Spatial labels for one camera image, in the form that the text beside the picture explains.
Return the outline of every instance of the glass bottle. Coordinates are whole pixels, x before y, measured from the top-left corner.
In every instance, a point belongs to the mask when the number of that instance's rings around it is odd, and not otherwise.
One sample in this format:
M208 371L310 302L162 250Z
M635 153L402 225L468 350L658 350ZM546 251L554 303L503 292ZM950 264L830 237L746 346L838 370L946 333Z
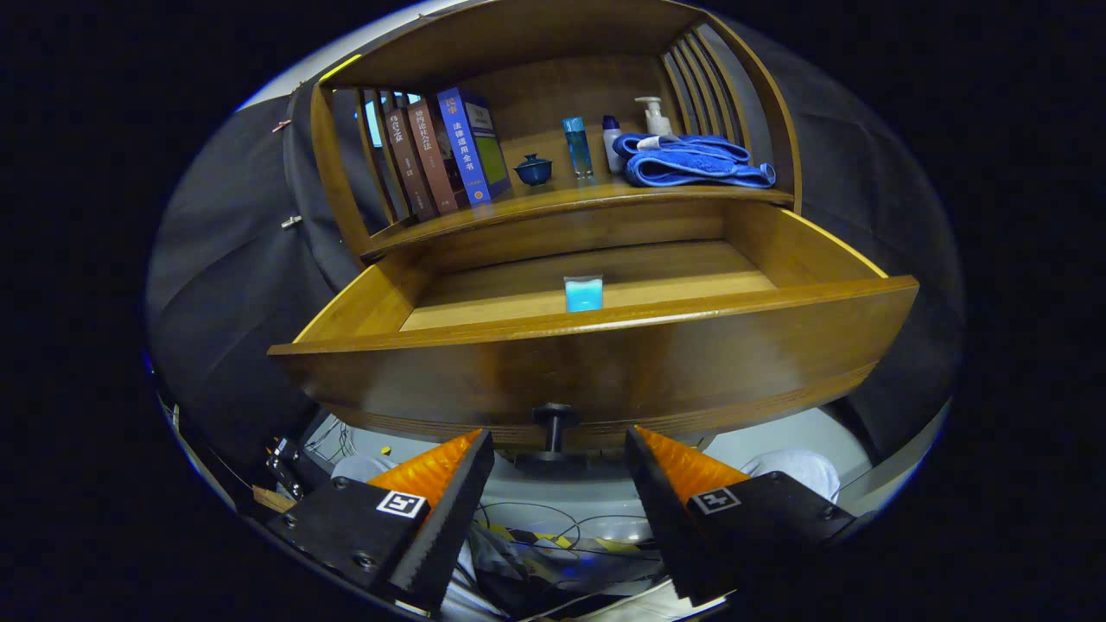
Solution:
M576 179L592 177L592 152L587 148L584 118L571 116L562 120L561 125L564 126L564 137L568 141L568 155L572 156L572 168L576 172Z

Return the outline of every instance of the screw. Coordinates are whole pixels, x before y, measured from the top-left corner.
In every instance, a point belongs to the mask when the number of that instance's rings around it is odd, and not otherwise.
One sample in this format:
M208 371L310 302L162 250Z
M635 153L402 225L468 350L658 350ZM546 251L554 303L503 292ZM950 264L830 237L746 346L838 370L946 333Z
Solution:
M376 567L376 560L365 551L354 551L353 562L356 563L362 570L368 572Z

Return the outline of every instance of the blue towel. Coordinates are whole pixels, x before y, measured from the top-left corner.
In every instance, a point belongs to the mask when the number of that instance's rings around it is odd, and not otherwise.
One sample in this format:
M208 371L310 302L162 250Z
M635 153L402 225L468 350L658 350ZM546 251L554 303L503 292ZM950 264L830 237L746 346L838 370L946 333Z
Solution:
M645 138L656 136L656 134L622 134L616 137L611 148L624 159L629 159L640 153L637 144ZM692 152L713 155L731 159L738 164L749 162L749 152L739 145L730 143L721 136L699 136L690 134L687 136L660 137L660 151Z
M638 152L626 163L625 175L632 185L649 187L718 183L771 188L775 184L775 169L768 163L749 166L717 155L665 148Z

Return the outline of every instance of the blue ceramic cup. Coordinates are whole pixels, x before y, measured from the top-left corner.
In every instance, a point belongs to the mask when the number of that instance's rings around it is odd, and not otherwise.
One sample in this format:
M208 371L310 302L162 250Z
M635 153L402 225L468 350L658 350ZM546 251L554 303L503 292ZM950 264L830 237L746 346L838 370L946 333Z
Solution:
M523 184L540 186L549 182L553 174L553 162L538 157L538 154L528 154L526 162L514 167L514 173L519 175Z

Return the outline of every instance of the wooden drawer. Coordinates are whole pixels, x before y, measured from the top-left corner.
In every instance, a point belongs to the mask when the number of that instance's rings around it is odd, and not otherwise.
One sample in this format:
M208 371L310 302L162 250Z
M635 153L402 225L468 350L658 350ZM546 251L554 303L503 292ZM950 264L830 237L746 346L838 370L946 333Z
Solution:
M563 277L604 274L565 312ZM626 425L716 434L839 397L902 325L918 283L793 212L699 198L473 226L392 249L273 356L358 427L535 447L531 410L571 404L568 448Z

